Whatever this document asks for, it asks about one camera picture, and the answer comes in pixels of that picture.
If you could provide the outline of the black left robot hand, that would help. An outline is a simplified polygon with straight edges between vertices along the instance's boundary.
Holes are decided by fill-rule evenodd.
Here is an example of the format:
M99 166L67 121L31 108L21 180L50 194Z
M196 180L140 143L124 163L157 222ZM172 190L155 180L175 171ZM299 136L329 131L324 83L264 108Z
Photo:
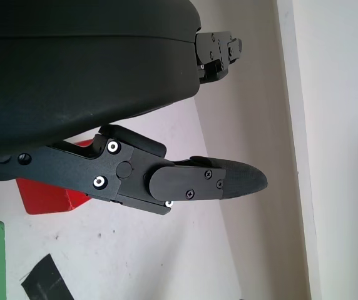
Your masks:
M223 79L242 42L190 1L0 1L0 181L23 178L155 214L267 187L259 169L118 125Z

